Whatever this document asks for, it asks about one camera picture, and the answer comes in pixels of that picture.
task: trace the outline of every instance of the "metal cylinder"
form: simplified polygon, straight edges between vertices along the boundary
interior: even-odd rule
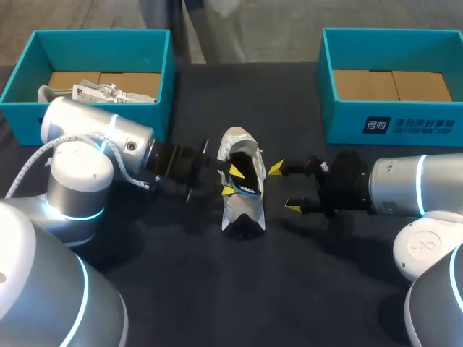
[[[384,158],[376,161],[370,175],[370,199],[377,213],[421,216],[416,190],[420,158]]]
[[[373,166],[370,198],[377,213],[463,213],[463,154],[384,158]]]
[[[100,134],[119,148],[127,170],[137,173],[144,167],[150,150],[153,129],[75,100],[59,97],[50,103],[41,127],[42,141],[64,134]],[[111,151],[101,144],[105,154]]]
[[[99,149],[65,142],[55,149],[47,203],[67,219],[91,219],[102,213],[113,175],[111,161]]]
[[[118,291],[19,210],[0,203],[0,346],[125,346]]]

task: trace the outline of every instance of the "shoe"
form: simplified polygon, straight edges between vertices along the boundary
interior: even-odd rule
[[[236,171],[218,171],[224,199],[222,231],[241,239],[252,238],[266,229],[263,211],[263,182],[266,169],[258,143],[246,130],[232,127],[222,137],[217,159]]]
[[[50,103],[59,96],[72,98],[81,103],[155,103],[156,99],[147,95],[126,93],[116,89],[116,85],[97,85],[83,80],[72,89],[54,90],[48,85],[38,89],[38,102]]]

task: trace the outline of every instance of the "person's leg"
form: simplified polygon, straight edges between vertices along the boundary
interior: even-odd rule
[[[187,28],[184,24],[182,0],[138,0],[148,29],[169,29],[178,59],[191,61]]]
[[[246,62],[242,0],[184,0],[207,63]]]

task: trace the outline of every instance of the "black table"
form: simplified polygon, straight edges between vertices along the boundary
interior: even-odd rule
[[[215,155],[222,134],[239,125],[259,142],[267,169],[309,154],[330,163],[344,148],[358,150],[370,166],[380,153],[458,152],[327,146],[315,80],[310,63],[183,67],[172,139],[199,145],[210,137]],[[0,135],[4,194],[33,149],[21,148],[6,125]],[[47,175],[38,164],[19,195],[43,192]],[[408,346],[408,283],[392,257],[408,220],[351,212],[328,221],[284,208],[287,197],[314,194],[303,177],[269,177],[265,236],[236,241],[221,234],[220,197],[211,202],[203,194],[185,205],[175,191],[153,197],[115,184],[101,232],[76,252],[124,297],[128,347]]]

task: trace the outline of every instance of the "blue led light ring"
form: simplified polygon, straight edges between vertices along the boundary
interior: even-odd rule
[[[104,211],[104,207],[101,209],[101,211],[95,213],[94,215],[89,215],[88,217],[70,217],[68,215],[63,215],[61,212],[59,212],[59,210],[53,206],[50,205],[50,203],[48,202],[48,199],[47,199],[47,196],[45,195],[45,203],[47,204],[47,206],[53,210],[57,215],[59,215],[61,218],[64,218],[66,220],[74,220],[74,221],[77,221],[77,222],[80,222],[80,221],[84,221],[84,220],[90,220],[90,219],[94,219],[94,218],[97,218],[101,213],[103,213]]]
[[[422,192],[421,192],[422,171],[423,171],[423,163],[425,162],[425,159],[426,159],[426,155],[422,155],[421,158],[418,160],[417,174],[415,178],[418,210],[420,210],[421,215],[425,214],[425,208],[423,207],[423,204],[422,204]]]
[[[80,304],[79,312],[77,313],[77,317],[75,318],[74,324],[71,327],[71,330],[67,333],[66,338],[63,340],[59,347],[67,347],[69,342],[71,342],[72,338],[74,337],[77,329],[79,328],[80,323],[82,322],[82,318],[84,317],[85,308],[87,307],[88,301],[88,274],[87,269],[85,269],[85,265],[83,261],[76,255],[77,260],[79,260],[80,266],[82,267],[82,272],[84,276],[84,294],[82,296],[82,303]]]
[[[454,252],[451,254],[449,272],[450,272],[451,288],[454,292],[456,302],[458,306],[460,307],[461,311],[463,312],[463,300],[462,300],[462,296],[460,295],[460,292],[458,291],[458,287],[456,286],[456,278],[455,278],[455,257],[456,257],[456,253],[458,252],[458,248],[460,248],[460,246],[461,244],[456,249],[454,249]]]

